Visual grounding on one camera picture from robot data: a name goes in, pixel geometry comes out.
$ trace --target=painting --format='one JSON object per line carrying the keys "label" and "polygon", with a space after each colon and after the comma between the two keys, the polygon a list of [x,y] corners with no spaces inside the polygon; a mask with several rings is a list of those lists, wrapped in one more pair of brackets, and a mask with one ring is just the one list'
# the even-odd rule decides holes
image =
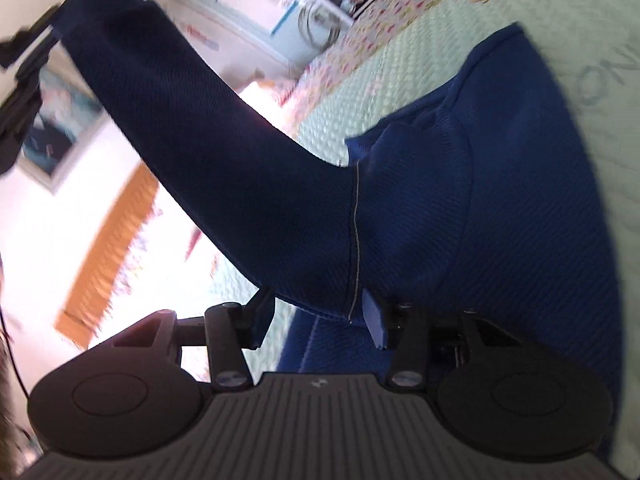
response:
{"label": "painting", "polygon": [[97,131],[102,106],[61,73],[40,72],[42,107],[22,147],[18,166],[55,193]]}

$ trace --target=small logo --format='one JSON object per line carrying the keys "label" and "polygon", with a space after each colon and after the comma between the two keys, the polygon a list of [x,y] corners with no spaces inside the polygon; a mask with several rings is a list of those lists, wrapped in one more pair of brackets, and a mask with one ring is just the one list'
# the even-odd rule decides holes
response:
{"label": "small logo", "polygon": [[318,390],[320,388],[324,388],[325,386],[329,385],[329,381],[327,381],[326,379],[314,379],[313,381],[311,381],[311,385],[314,388],[318,388]]}

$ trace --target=mint green quilted fabric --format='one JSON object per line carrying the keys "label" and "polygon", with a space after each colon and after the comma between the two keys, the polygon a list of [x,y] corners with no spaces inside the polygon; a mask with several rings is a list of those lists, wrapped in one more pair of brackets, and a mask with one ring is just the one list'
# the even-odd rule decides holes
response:
{"label": "mint green quilted fabric", "polygon": [[298,142],[345,164],[344,138],[446,82],[480,41],[520,22],[556,76],[594,163],[625,305],[624,397],[612,464],[640,475],[640,0],[444,0],[300,124]]}

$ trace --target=stitching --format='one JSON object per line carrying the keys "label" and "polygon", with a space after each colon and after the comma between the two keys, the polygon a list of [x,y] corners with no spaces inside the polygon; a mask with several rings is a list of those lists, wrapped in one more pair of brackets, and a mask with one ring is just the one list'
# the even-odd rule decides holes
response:
{"label": "stitching", "polygon": [[358,224],[356,223],[356,214],[358,213],[358,200],[360,199],[360,161],[356,162],[356,200],[353,206],[353,233],[356,237],[356,283],[353,289],[353,301],[349,309],[348,319],[351,322],[353,309],[356,307],[358,300],[358,287],[360,286],[360,237],[358,236]]}

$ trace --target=black clamp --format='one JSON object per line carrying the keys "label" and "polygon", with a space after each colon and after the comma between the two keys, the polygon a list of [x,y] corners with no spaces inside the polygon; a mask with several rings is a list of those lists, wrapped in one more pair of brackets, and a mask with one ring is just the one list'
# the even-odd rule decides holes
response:
{"label": "black clamp", "polygon": [[260,348],[275,313],[275,295],[263,287],[242,306],[222,303],[208,308],[204,317],[178,321],[180,346],[207,346],[209,374],[214,392],[236,392],[254,386],[242,349]]}
{"label": "black clamp", "polygon": [[[0,42],[0,66],[5,70],[49,27],[58,10],[51,7],[29,29],[21,29],[10,40]],[[49,53],[58,39],[49,34],[21,64],[15,75],[14,91],[0,105],[0,175],[9,171],[20,154],[22,144],[40,107],[40,69],[47,64]]]}
{"label": "black clamp", "polygon": [[367,289],[362,311],[376,348],[394,350],[387,387],[425,391],[464,364],[467,350],[459,316],[436,319],[426,308],[393,303]]}

